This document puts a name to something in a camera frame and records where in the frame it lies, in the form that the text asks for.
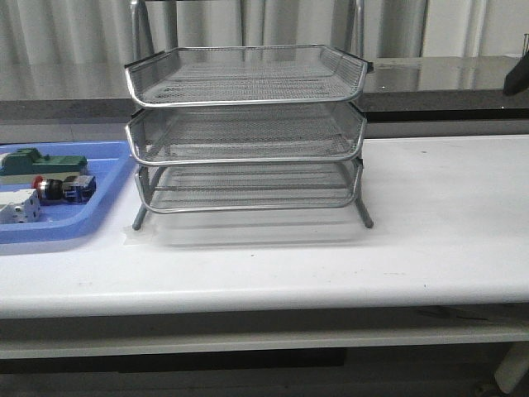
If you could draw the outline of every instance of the mesh tray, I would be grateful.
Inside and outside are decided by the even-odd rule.
[[[175,48],[130,64],[144,108],[345,101],[362,92],[368,63],[324,45]]]
[[[365,118],[348,103],[145,111],[126,126],[144,165],[339,161],[355,157]]]
[[[338,208],[356,198],[361,168],[357,160],[140,167],[136,183],[155,213]]]

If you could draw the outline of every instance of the tray rim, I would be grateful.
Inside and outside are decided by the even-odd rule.
[[[341,55],[341,58],[349,57],[362,62],[362,71],[360,72],[359,87],[355,93],[343,97],[334,98],[287,98],[287,99],[249,99],[249,100],[230,100],[230,101],[195,101],[195,102],[166,102],[166,103],[148,103],[138,98],[138,93],[134,89],[132,83],[131,70],[142,69],[147,65],[157,62],[158,60],[169,56],[175,51],[200,51],[200,50],[276,50],[283,48],[302,49],[302,48],[325,48],[336,54]],[[251,104],[270,104],[270,103],[318,103],[318,102],[342,102],[357,99],[363,93],[366,75],[369,70],[369,62],[348,52],[340,50],[324,44],[303,44],[303,45],[233,45],[233,46],[211,46],[211,47],[175,47],[171,50],[163,50],[151,56],[145,57],[142,60],[132,62],[125,65],[126,86],[132,99],[142,108],[187,108],[187,107],[201,107],[201,106],[238,106]]]
[[[141,183],[141,171],[148,167],[140,166],[138,171],[134,174],[134,180],[136,182],[136,187],[138,194],[140,195],[140,200],[142,205],[152,213],[217,213],[225,211],[259,211],[259,210],[270,210],[270,209],[310,209],[310,208],[344,208],[350,203],[356,201],[360,195],[360,181],[362,179],[362,172],[364,166],[362,162],[353,159],[350,160],[355,163],[356,173],[354,175],[354,182],[352,184],[352,194],[347,200],[342,200],[337,202],[335,205],[329,204],[261,204],[261,205],[234,205],[234,206],[217,206],[217,207],[193,207],[193,208],[157,208],[153,207],[151,203],[145,197],[145,192],[143,190],[143,185]],[[344,161],[334,161],[334,163],[340,164]]]
[[[336,103],[336,106],[342,106],[342,103]],[[206,164],[227,164],[227,163],[280,163],[280,162],[295,162],[295,163],[312,163],[312,162],[318,162],[318,163],[327,163],[327,162],[341,162],[341,161],[347,161],[352,160],[356,157],[358,157],[362,151],[362,146],[364,145],[364,138],[365,138],[365,129],[367,127],[367,118],[365,115],[353,104],[353,103],[344,103],[343,106],[346,106],[349,108],[349,111],[351,113],[356,113],[360,115],[362,119],[362,123],[360,126],[360,133],[359,138],[356,143],[356,148],[353,151],[350,151],[344,155],[320,155],[320,156],[312,156],[312,157],[306,157],[306,156],[299,156],[299,157],[263,157],[263,158],[255,158],[255,157],[246,157],[246,158],[237,158],[237,159],[208,159],[208,160],[165,160],[165,161],[148,161],[145,159],[142,159],[138,156],[139,150],[137,148],[137,144],[134,142],[132,138],[131,133],[131,127],[135,126],[139,122],[141,122],[143,119],[148,117],[152,112],[155,112],[154,109],[141,109],[136,116],[130,120],[125,125],[125,133],[126,133],[126,140],[129,144],[129,148],[131,150],[132,157],[134,160],[141,165],[145,165],[148,167],[165,167],[165,166],[171,166],[171,165],[206,165]]]

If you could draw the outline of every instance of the blue plastic tray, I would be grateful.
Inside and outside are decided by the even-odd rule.
[[[0,244],[65,240],[97,229],[134,167],[125,141],[34,143],[0,146],[1,153],[36,147],[43,155],[84,155],[88,172],[96,176],[97,189],[85,204],[41,206],[38,222],[0,225]],[[0,185],[0,190],[29,189],[28,184]]]

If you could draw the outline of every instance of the green electrical component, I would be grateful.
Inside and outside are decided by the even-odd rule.
[[[36,148],[19,149],[5,155],[0,166],[0,183],[31,183],[36,175],[48,179],[64,179],[70,175],[87,173],[83,155],[42,155]]]

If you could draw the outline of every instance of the wire mesh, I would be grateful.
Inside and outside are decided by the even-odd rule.
[[[159,213],[343,207],[355,199],[360,163],[141,167],[143,203]]]
[[[324,45],[177,48],[126,68],[143,107],[341,101],[367,62]]]
[[[127,138],[145,165],[336,161],[360,151],[365,124],[348,103],[180,108],[144,113]]]

